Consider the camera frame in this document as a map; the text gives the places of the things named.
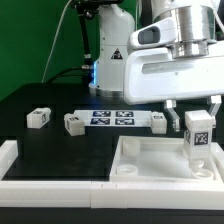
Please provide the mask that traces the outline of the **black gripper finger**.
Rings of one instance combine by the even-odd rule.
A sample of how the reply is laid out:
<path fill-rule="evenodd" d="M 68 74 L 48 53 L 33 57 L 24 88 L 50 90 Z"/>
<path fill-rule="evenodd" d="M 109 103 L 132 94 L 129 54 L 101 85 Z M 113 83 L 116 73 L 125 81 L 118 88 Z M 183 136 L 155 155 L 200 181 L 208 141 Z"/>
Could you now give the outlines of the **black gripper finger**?
<path fill-rule="evenodd" d="M 220 95 L 209 96 L 207 104 L 210 106 L 208 113 L 212 117 L 213 127 L 216 127 L 216 114 L 222 104 L 222 98 Z"/>
<path fill-rule="evenodd" d="M 180 131 L 180 117 L 175 111 L 176 101 L 175 100 L 166 100 L 165 109 L 172 120 L 172 126 L 175 132 Z"/>

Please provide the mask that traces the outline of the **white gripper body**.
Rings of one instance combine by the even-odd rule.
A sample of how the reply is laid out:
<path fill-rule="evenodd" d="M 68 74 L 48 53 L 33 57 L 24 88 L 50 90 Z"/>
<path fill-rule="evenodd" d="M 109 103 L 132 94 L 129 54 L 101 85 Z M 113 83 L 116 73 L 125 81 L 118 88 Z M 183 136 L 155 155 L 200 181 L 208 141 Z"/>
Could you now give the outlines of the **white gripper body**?
<path fill-rule="evenodd" d="M 172 18 L 134 32 L 129 47 L 137 47 L 126 61 L 124 100 L 128 104 L 184 100 L 224 94 L 224 41 L 208 46 L 203 57 L 173 59 L 177 38 Z"/>

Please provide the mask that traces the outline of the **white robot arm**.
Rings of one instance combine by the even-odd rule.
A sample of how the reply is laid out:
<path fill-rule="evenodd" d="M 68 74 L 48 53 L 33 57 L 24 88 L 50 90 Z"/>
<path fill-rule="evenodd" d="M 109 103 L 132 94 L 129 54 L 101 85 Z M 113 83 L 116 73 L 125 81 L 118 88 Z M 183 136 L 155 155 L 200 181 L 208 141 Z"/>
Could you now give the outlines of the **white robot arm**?
<path fill-rule="evenodd" d="M 129 104 L 162 102 L 176 131 L 178 100 L 204 98 L 214 117 L 224 95 L 224 32 L 221 0 L 140 0 L 152 22 L 137 22 L 116 5 L 100 7 L 100 56 L 90 92 L 122 97 Z"/>

